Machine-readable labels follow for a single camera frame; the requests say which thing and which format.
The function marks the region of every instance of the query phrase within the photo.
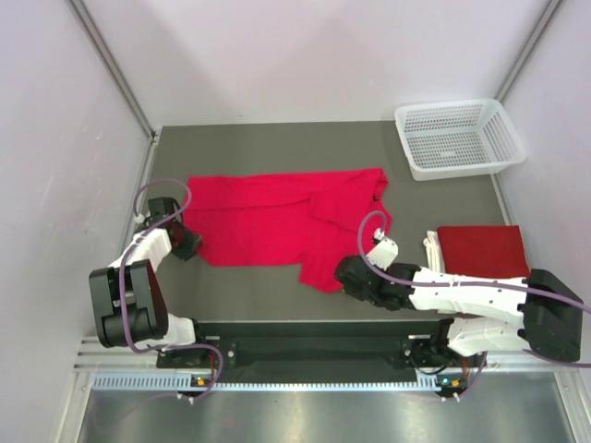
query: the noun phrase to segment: red cloth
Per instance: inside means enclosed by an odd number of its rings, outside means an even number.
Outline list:
[[[191,177],[185,225],[203,238],[201,256],[214,266],[302,264],[299,280],[338,291],[339,261],[357,254],[359,224],[382,210],[388,179],[381,169],[336,173]],[[364,246],[380,218],[368,223]]]
[[[441,226],[445,271],[489,279],[529,276],[519,226]]]

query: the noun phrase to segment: white wall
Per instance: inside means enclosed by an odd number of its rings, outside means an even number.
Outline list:
[[[506,108],[529,157],[501,177],[530,265],[552,270],[591,305],[590,18],[591,2],[564,2],[515,85]],[[584,348],[589,362],[588,320]]]
[[[65,1],[0,14],[0,441],[48,441],[147,140]]]
[[[539,0],[85,0],[151,123],[380,120],[490,97]]]

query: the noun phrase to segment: metal frame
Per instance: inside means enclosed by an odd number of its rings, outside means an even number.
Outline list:
[[[144,132],[144,134],[146,134],[146,137],[148,139],[153,141],[156,137],[156,130],[152,127],[150,121],[148,120],[148,117],[146,117],[146,114],[141,109],[138,99],[136,99],[136,96],[129,87],[129,84],[127,83],[127,80],[123,75],[123,72],[119,67],[119,64],[115,61],[115,58],[109,50],[109,46],[105,42],[104,37],[101,35],[101,32],[96,26],[96,23],[94,22],[94,19],[92,18],[89,9],[86,7],[86,5],[84,5],[84,2],[82,0],[66,1],[70,5],[72,12],[82,25],[82,28],[86,32],[90,40],[90,43],[96,50],[97,55],[99,55],[99,58],[104,64],[104,67],[113,79],[115,86],[117,87],[119,92],[121,92],[121,96],[125,103],[127,103],[129,110],[132,114],[134,114],[136,120],[138,120],[138,124],[141,127],[141,130]]]
[[[517,79],[524,72],[527,63],[529,60],[531,60],[536,48],[539,46],[542,38],[548,30],[550,23],[555,17],[557,17],[560,7],[563,4],[564,0],[548,0],[546,3],[544,10],[537,18],[534,28],[529,33],[529,36],[525,40],[524,45],[515,58],[511,69],[509,69],[509,72],[507,72],[507,75],[505,76],[497,91],[497,94],[495,95],[495,99],[497,99],[499,102],[505,103],[507,100],[507,97],[513,90]],[[503,219],[505,220],[505,224],[515,224],[515,218],[513,216],[511,204],[507,198],[507,193],[505,192],[501,177],[498,174],[493,174],[490,177],[495,188],[495,193],[497,194],[497,199],[501,205],[501,212]]]

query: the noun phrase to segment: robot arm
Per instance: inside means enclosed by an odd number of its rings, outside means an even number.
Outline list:
[[[349,295],[390,310],[444,310],[477,316],[442,320],[434,334],[439,341],[436,348],[447,348],[463,357],[486,351],[533,350],[562,362],[579,360],[583,316],[579,309],[527,292],[462,287],[462,282],[468,281],[508,283],[560,293],[581,302],[550,272],[534,269],[527,278],[508,280],[451,275],[417,265],[393,263],[398,248],[392,246],[395,243],[380,231],[374,234],[374,242],[376,246],[367,254],[369,262],[392,277],[417,283],[449,284],[445,287],[413,287],[392,283],[369,269],[360,256],[344,258],[335,278]]]
[[[135,243],[137,247],[123,269],[126,274],[131,335],[134,342],[148,346],[185,345],[197,340],[193,320],[175,317],[167,312],[155,272],[170,253],[184,260],[194,257],[200,237],[190,232],[179,220],[169,221],[162,228],[145,233],[154,223],[173,214],[175,206],[178,203],[173,198],[149,200],[150,216],[134,234],[132,244]],[[89,277],[97,335],[101,344],[107,348],[127,346],[117,285],[118,273],[122,271],[122,257],[107,268],[94,270]]]

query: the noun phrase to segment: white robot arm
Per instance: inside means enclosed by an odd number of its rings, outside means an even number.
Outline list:
[[[580,358],[582,312],[570,305],[527,292],[538,288],[581,299],[548,271],[533,269],[530,276],[507,280],[452,275],[417,265],[394,263],[398,246],[381,230],[376,246],[366,255],[369,263],[389,276],[416,285],[402,285],[375,274],[360,256],[344,258],[335,278],[344,291],[359,300],[390,310],[438,310],[476,318],[441,322],[440,348],[462,357],[487,351],[533,350],[547,358],[574,362]],[[463,286],[487,281],[491,287]],[[494,285],[509,284],[522,291]]]

